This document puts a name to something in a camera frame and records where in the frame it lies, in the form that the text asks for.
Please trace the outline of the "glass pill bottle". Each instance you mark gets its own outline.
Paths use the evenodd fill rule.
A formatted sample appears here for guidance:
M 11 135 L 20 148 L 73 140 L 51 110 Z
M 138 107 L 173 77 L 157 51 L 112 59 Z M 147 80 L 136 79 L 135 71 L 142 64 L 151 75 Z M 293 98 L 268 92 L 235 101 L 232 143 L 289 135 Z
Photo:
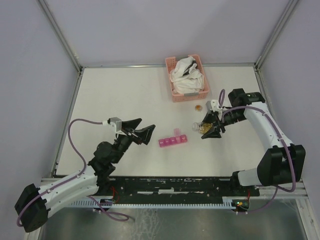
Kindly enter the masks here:
M 192 130 L 194 132 L 200 133 L 201 135 L 204 135 L 212 128 L 212 126 L 213 126 L 212 123 L 195 122 L 192 125 Z

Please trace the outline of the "pink pill organizer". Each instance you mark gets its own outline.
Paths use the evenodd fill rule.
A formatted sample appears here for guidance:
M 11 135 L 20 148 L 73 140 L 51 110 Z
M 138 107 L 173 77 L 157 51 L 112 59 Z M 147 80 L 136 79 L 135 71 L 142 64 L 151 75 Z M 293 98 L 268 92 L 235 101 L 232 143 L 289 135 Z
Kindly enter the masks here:
M 181 130 L 179 128 L 175 128 L 173 130 L 174 136 L 161 138 L 158 140 L 158 145 L 160 148 L 180 145 L 188 142 L 188 137 L 186 134 L 181 134 Z

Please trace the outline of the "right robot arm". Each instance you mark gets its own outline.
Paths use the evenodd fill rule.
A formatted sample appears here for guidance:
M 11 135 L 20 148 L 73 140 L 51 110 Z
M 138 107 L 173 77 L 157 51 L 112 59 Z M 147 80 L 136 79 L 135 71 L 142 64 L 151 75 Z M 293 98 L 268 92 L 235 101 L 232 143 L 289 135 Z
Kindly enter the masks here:
M 240 196 L 248 186 L 274 186 L 288 193 L 294 192 L 302 176 L 305 148 L 294 144 L 283 133 L 260 92 L 233 89 L 228 94 L 230 106 L 223 105 L 224 97 L 225 90 L 222 89 L 218 99 L 206 102 L 207 113 L 201 124 L 210 128 L 201 135 L 202 139 L 219 139 L 227 126 L 247 120 L 265 150 L 257 167 L 233 172 L 229 183 L 231 193 Z

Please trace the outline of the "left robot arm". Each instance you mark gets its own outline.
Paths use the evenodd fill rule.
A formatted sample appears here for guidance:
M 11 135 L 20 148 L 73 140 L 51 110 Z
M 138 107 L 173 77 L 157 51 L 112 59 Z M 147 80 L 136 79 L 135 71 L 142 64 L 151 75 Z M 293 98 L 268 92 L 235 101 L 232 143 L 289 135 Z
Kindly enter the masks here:
M 24 188 L 14 209 L 17 213 L 16 225 L 30 233 L 42 227 L 56 212 L 84 197 L 96 193 L 106 195 L 111 189 L 109 176 L 116 169 L 125 152 L 131 146 L 148 145 L 154 124 L 138 129 L 141 118 L 123 121 L 118 117 L 97 122 L 83 120 L 86 123 L 109 126 L 115 133 L 113 143 L 102 141 L 96 147 L 93 158 L 84 161 L 83 167 L 53 183 L 43 186 L 29 184 Z

